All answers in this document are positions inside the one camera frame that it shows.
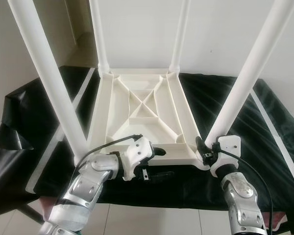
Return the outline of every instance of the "wire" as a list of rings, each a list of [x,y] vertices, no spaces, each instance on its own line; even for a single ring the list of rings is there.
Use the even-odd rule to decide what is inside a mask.
[[[119,142],[122,142],[122,141],[126,141],[126,140],[129,140],[129,139],[135,139],[135,140],[137,140],[137,139],[139,139],[140,137],[142,137],[142,135],[131,135],[131,136],[128,136],[128,137],[124,137],[124,138],[118,139],[118,140],[116,140],[116,141],[112,141],[112,142],[106,143],[106,144],[104,144],[104,145],[102,145],[102,146],[99,146],[99,147],[97,147],[97,148],[94,148],[94,149],[90,150],[90,151],[89,151],[88,153],[86,153],[86,154],[82,157],[82,159],[79,160],[79,162],[77,163],[77,165],[76,165],[76,167],[75,167],[75,169],[74,169],[74,171],[73,171],[73,173],[72,173],[72,176],[71,176],[71,178],[70,178],[70,182],[69,182],[68,188],[70,187],[70,185],[71,185],[71,183],[72,183],[72,179],[73,179],[75,173],[76,173],[77,171],[79,171],[79,170],[80,170],[80,169],[86,164],[86,162],[84,162],[83,164],[82,164],[82,162],[83,162],[83,161],[84,161],[84,160],[85,160],[90,154],[92,154],[92,153],[94,153],[94,152],[96,152],[96,151],[98,151],[98,150],[101,150],[101,149],[103,149],[103,148],[106,148],[106,147],[108,147],[108,146],[114,145],[114,144],[116,144],[116,143],[119,143]]]
[[[219,149],[219,152],[220,153],[224,153],[226,155],[229,155],[231,156],[232,158],[235,158],[239,161],[241,161],[242,163],[244,163],[245,165],[247,165],[250,169],[252,169],[256,175],[259,177],[259,179],[262,181],[262,183],[264,184],[265,188],[266,188],[266,191],[267,191],[267,197],[269,198],[269,206],[270,206],[270,211],[269,211],[269,227],[268,227],[268,235],[272,235],[272,220],[273,220],[273,203],[272,203],[272,198],[271,198],[271,194],[270,194],[270,191],[269,191],[269,187],[268,185],[266,184],[265,180],[261,177],[261,175],[258,173],[258,171],[253,168],[248,162],[246,162],[244,159],[241,159],[239,158],[238,156],[232,154],[232,153],[229,153],[227,151],[224,151],[222,149]]]

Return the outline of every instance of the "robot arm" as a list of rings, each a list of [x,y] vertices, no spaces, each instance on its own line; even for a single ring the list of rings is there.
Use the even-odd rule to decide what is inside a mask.
[[[241,138],[222,136],[210,150],[200,137],[197,149],[210,172],[221,180],[221,187],[229,207],[231,233],[233,235],[266,235],[261,211],[257,205],[257,191],[245,176],[238,172],[238,160],[222,153],[225,150],[238,157],[241,155]]]
[[[134,169],[146,163],[154,155],[165,151],[153,148],[149,140],[140,137],[128,149],[119,154],[90,155],[69,185],[58,205],[52,208],[49,220],[39,235],[75,235],[87,224],[88,218],[102,192],[103,183],[109,179],[123,177],[125,181],[135,177]]]

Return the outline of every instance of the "white stripe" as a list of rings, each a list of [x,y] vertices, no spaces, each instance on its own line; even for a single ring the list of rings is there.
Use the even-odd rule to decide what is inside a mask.
[[[72,105],[74,107],[74,109],[76,110],[76,108],[78,107],[78,104],[81,100],[81,98],[83,97],[83,94],[85,93],[86,91],[86,88],[89,84],[89,81],[93,75],[95,71],[95,68],[90,68],[87,75],[86,75],[86,78],[82,84],[82,86],[80,87],[77,95],[75,96],[73,102],[72,102]],[[61,128],[61,126],[58,127],[58,129],[55,131],[53,137],[51,138],[47,148],[45,149],[39,163],[37,164],[35,170],[33,171],[27,185],[26,185],[26,188],[25,190],[29,193],[33,193],[35,194],[34,192],[34,188],[37,184],[37,181],[39,180],[41,174],[43,173],[43,170],[47,164],[47,162],[49,161],[55,147],[57,146],[58,142],[59,141],[62,141],[64,138],[64,132]]]
[[[293,162],[290,154],[288,153],[282,139],[280,138],[278,132],[276,131],[272,121],[270,120],[267,112],[265,111],[265,109],[264,109],[262,103],[260,102],[259,98],[257,97],[255,91],[252,90],[250,94],[253,97],[253,99],[254,99],[254,101],[255,101],[255,103],[256,103],[256,105],[257,105],[257,107],[258,107],[258,109],[259,109],[259,111],[261,113],[261,115],[263,116],[263,118],[264,118],[264,120],[265,120],[271,134],[273,135],[273,138],[274,138],[276,144],[278,145],[278,147],[279,147],[279,149],[280,149],[280,151],[282,153],[282,156],[283,156],[283,158],[284,158],[284,160],[285,160],[285,162],[286,162],[286,164],[287,164],[287,166],[288,166],[288,168],[289,168],[289,170],[290,170],[290,172],[291,172],[291,174],[292,174],[292,176],[294,178],[294,162]]]

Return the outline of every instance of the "black fabric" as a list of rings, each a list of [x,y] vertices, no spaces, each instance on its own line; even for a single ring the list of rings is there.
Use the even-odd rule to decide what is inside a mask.
[[[60,70],[73,100],[89,69],[61,67]],[[179,77],[199,132],[205,139],[235,78],[183,73]],[[88,134],[98,84],[99,76],[96,72],[76,111],[85,135]],[[263,80],[257,81],[255,92],[294,160],[294,119]],[[35,187],[37,194],[25,192],[27,181],[58,125],[39,79],[6,96],[0,127],[0,213],[39,196],[58,196],[67,186],[74,167],[72,152],[64,139],[58,143]],[[274,209],[294,211],[293,177],[250,96],[230,134],[242,138],[242,158],[266,180],[272,193]],[[17,136],[23,149],[19,148]],[[255,186],[259,194],[258,204],[267,211],[269,201],[261,182],[243,164],[240,164],[239,170]],[[151,182],[138,179],[130,182],[107,181],[99,202],[227,210],[220,181],[212,177],[209,171],[201,171],[190,165],[147,166],[147,171],[154,179]]]

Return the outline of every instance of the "black cloth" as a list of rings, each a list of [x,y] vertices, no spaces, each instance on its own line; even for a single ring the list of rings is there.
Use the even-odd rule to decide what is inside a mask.
[[[73,100],[88,68],[61,67],[64,83]],[[179,75],[187,101],[203,139],[208,135],[234,82],[234,77]],[[99,85],[95,72],[76,111],[85,136],[88,134]],[[262,80],[254,90],[294,161],[294,119]],[[73,172],[73,154],[64,139],[59,142],[43,175],[36,194],[25,191],[30,175],[54,135],[59,122],[39,79],[24,85],[5,98],[0,126],[0,213],[37,199],[59,196]],[[276,211],[294,212],[294,180],[255,102],[248,97],[230,134],[242,138],[242,158],[263,176],[273,197]],[[259,179],[245,165],[239,170],[257,189],[263,211],[269,201]],[[209,171],[191,165],[148,166],[151,182],[133,179],[107,181],[99,202],[132,206],[227,210],[218,179]]]

